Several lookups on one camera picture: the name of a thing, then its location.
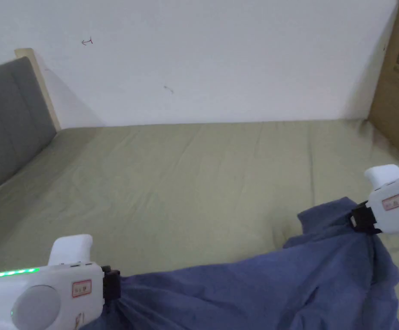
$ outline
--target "upholstered headboard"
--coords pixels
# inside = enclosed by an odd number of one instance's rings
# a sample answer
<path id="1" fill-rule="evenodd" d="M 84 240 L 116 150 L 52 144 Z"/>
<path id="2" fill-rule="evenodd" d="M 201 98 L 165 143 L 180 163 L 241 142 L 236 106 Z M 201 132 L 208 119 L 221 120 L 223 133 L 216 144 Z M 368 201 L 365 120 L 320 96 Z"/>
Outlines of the upholstered headboard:
<path id="1" fill-rule="evenodd" d="M 35 157 L 56 130 L 27 57 L 0 65 L 0 184 Z"/>

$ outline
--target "round button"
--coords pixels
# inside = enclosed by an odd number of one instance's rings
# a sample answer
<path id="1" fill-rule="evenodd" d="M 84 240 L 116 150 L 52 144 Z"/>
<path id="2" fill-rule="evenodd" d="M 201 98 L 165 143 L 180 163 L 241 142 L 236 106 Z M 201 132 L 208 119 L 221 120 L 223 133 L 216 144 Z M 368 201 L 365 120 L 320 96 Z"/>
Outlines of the round button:
<path id="1" fill-rule="evenodd" d="M 60 296 L 55 289 L 38 285 L 17 298 L 12 320 L 19 330 L 45 330 L 53 324 L 60 310 Z"/>

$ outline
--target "black clamp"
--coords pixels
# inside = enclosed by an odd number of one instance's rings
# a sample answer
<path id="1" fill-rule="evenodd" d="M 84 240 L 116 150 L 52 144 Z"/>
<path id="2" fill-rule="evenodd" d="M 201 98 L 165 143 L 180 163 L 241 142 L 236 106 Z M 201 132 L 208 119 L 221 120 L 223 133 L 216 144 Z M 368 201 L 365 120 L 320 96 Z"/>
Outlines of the black clamp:
<path id="1" fill-rule="evenodd" d="M 111 270 L 110 266 L 102 266 L 102 271 L 105 273 L 103 277 L 103 298 L 105 305 L 114 299 L 119 299 L 122 293 L 120 288 L 120 271 Z"/>
<path id="2" fill-rule="evenodd" d="M 377 223 L 374 213 L 370 207 L 366 207 L 365 201 L 351 210 L 349 215 L 350 224 L 355 232 L 366 233 L 368 235 L 380 234 L 381 230 L 374 227 Z"/>

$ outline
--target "green led light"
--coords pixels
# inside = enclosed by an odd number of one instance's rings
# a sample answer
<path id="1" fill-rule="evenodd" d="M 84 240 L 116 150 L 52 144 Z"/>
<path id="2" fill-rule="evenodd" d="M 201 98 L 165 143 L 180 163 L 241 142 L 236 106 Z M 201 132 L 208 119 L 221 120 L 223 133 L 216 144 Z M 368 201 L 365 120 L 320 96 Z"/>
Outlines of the green led light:
<path id="1" fill-rule="evenodd" d="M 15 271 L 1 272 L 0 277 L 24 274 L 24 273 L 36 273 L 38 271 L 39 271 L 38 268 L 18 269 Z"/>

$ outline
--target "blue cloth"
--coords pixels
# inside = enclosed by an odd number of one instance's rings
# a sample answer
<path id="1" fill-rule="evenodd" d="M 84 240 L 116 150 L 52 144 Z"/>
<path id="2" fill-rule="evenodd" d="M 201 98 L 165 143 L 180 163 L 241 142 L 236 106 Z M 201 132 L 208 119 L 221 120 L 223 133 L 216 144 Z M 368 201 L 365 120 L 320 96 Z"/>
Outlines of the blue cloth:
<path id="1" fill-rule="evenodd" d="M 355 205 L 299 214 L 304 234 L 278 252 L 123 278 L 122 298 L 84 329 L 399 330 L 399 271 L 377 236 L 350 228 Z"/>

